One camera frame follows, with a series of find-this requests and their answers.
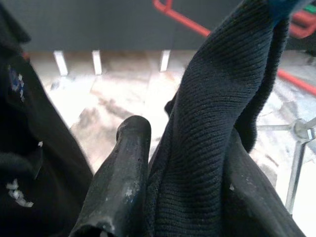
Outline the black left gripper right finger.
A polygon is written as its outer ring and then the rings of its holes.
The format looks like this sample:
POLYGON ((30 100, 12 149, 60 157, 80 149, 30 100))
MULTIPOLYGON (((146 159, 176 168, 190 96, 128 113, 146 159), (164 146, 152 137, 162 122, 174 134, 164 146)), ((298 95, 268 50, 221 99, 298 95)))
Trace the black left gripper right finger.
POLYGON ((224 237, 306 237, 233 130, 223 168, 224 237))

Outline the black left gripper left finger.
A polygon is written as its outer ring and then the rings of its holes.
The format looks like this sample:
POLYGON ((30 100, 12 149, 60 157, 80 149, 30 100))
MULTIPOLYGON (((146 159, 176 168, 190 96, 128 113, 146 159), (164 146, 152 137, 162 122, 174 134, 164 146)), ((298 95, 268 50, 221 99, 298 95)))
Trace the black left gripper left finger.
POLYGON ((116 145, 95 173, 69 237, 141 237, 151 126, 130 116, 117 129, 116 145))

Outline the black t-shirt grey logo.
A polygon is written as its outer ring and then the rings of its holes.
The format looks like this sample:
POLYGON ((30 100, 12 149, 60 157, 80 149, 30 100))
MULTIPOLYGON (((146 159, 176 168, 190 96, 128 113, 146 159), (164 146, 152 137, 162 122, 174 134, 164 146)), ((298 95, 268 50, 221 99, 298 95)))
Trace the black t-shirt grey logo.
POLYGON ((288 18, 243 0, 188 64, 151 161, 143 237, 220 237, 224 157, 237 130, 247 151, 275 81, 288 18))

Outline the red plastic hanger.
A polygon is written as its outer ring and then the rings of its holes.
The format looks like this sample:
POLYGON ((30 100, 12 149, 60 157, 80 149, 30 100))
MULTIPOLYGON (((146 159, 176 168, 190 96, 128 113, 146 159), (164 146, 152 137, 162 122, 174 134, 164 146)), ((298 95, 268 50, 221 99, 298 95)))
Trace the red plastic hanger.
MULTIPOLYGON (((174 10, 173 0, 165 0, 164 3, 162 3, 161 0, 152 0, 152 2, 154 7, 162 14, 170 17, 171 19, 186 26, 194 32, 204 37, 207 37, 212 33, 211 30, 174 10)), ((304 10, 304 8, 309 4, 316 6, 316 0, 307 0, 306 3, 303 2, 303 0, 300 0, 300 3, 301 4, 298 6, 298 9, 294 10, 294 24, 290 25, 290 35, 296 39, 304 39, 316 33, 316 14, 311 14, 304 10)), ((277 72, 277 76, 282 80, 298 87, 299 89, 316 96, 316 85, 307 83, 284 70, 279 70, 277 72)))

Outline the silver metal clothes rack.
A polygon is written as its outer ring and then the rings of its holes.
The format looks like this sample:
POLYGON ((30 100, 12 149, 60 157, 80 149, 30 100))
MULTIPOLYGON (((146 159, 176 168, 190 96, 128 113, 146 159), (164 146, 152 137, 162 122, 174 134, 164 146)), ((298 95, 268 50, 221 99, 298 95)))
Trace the silver metal clothes rack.
POLYGON ((283 125, 259 125, 258 130, 267 131, 290 131, 296 139, 291 174, 287 189, 285 207, 292 214, 299 184, 301 168, 303 165, 306 145, 316 139, 316 117, 310 121, 297 119, 291 124, 283 125))

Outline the black low TV console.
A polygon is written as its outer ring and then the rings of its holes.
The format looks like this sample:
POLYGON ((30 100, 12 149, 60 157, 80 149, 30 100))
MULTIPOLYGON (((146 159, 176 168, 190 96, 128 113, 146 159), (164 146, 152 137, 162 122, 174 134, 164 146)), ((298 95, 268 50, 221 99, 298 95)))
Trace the black low TV console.
MULTIPOLYGON (((212 32, 189 63, 188 74, 235 74, 275 68, 289 17, 312 0, 243 0, 212 32)), ((0 1, 0 68, 34 49, 153 49, 171 44, 172 23, 150 0, 0 1)))

